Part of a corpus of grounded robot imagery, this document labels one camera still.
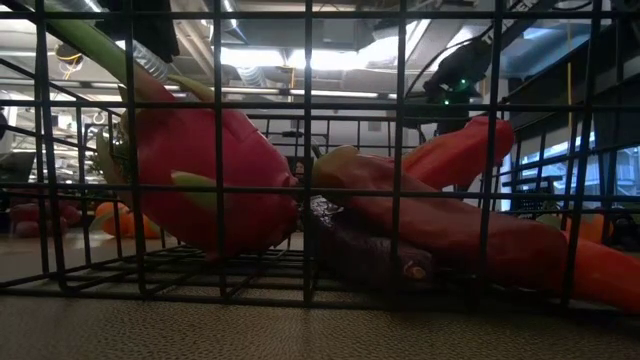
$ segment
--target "purple eggplant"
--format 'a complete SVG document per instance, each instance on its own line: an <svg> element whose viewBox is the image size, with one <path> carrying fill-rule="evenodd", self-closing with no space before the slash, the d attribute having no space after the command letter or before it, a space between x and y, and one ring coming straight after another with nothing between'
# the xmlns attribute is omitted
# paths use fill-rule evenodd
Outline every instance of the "purple eggplant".
<svg viewBox="0 0 640 360"><path fill-rule="evenodd" d="M356 213L337 207L322 197L311 199L311 232L317 236L321 265L338 277L373 289L384 289L391 279L391 239ZM430 288L431 254L398 243L400 290Z"/></svg>

